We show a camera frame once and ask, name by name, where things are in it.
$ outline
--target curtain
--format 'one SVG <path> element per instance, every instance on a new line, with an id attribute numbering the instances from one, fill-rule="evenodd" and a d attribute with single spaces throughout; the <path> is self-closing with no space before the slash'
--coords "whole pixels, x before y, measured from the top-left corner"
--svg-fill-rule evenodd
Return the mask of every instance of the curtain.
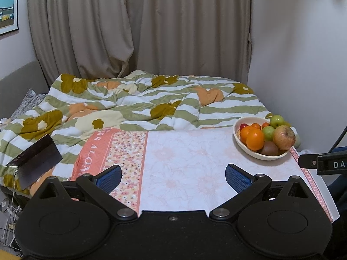
<path id="1" fill-rule="evenodd" d="M 28 0 L 28 12 L 50 84 L 61 73 L 88 79 L 127 73 L 134 48 L 126 0 Z"/>
<path id="2" fill-rule="evenodd" d="M 131 67 L 247 83 L 250 0 L 128 0 Z"/>

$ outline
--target green and white striped blanket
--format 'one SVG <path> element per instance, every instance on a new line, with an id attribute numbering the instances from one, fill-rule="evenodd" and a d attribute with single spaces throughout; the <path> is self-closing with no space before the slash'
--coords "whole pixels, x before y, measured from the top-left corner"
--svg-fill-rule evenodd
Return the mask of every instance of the green and white striped blanket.
<path id="1" fill-rule="evenodd" d="M 46 134 L 63 157 L 53 175 L 67 180 L 85 142 L 103 128 L 228 127 L 242 116 L 268 114 L 249 87 L 225 78 L 134 71 L 121 79 L 86 80 L 62 74 L 37 107 L 0 133 L 0 183 L 13 188 L 16 169 L 6 165 Z M 15 184 L 20 191 L 17 179 Z"/>

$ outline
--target orange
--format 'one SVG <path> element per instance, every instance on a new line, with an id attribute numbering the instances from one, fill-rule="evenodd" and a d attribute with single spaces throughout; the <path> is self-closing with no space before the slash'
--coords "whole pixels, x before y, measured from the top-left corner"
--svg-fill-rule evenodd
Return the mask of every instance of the orange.
<path id="1" fill-rule="evenodd" d="M 246 144 L 246 138 L 248 136 L 248 133 L 250 132 L 250 130 L 253 130 L 254 127 L 253 126 L 246 126 L 243 127 L 241 132 L 240 132 L 240 141 L 244 144 Z"/>
<path id="2" fill-rule="evenodd" d="M 260 125 L 258 123 L 253 123 L 251 126 L 253 126 L 256 129 L 261 130 L 261 127 L 260 127 Z"/>
<path id="3" fill-rule="evenodd" d="M 246 145 L 252 151 L 260 150 L 264 146 L 264 134 L 259 129 L 250 130 L 247 138 Z"/>
<path id="4" fill-rule="evenodd" d="M 263 128 L 267 127 L 267 126 L 270 126 L 270 124 L 265 122 L 263 125 L 261 125 L 261 129 L 263 129 Z"/>

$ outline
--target green apple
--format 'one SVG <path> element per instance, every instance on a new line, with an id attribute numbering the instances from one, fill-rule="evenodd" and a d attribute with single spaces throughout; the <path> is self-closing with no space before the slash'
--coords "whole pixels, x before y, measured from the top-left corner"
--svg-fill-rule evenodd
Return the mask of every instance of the green apple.
<path id="1" fill-rule="evenodd" d="M 272 126 L 266 126 L 262 130 L 264 134 L 265 141 L 272 141 L 273 133 L 275 132 L 275 128 Z"/>
<path id="2" fill-rule="evenodd" d="M 274 127 L 275 129 L 278 126 L 281 126 L 284 124 L 285 124 L 284 118 L 280 115 L 274 115 L 273 117 L 270 118 L 270 126 Z"/>

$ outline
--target wall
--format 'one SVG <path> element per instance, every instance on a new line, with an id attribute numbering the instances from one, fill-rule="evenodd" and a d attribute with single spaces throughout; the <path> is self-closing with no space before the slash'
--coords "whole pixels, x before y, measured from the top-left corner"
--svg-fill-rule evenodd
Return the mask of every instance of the wall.
<path id="1" fill-rule="evenodd" d="M 252 0 L 251 23 L 248 85 L 327 152 L 347 125 L 347 0 Z"/>
<path id="2" fill-rule="evenodd" d="M 18 0 L 18 28 L 0 36 L 0 79 L 36 60 L 31 39 L 27 0 Z"/>

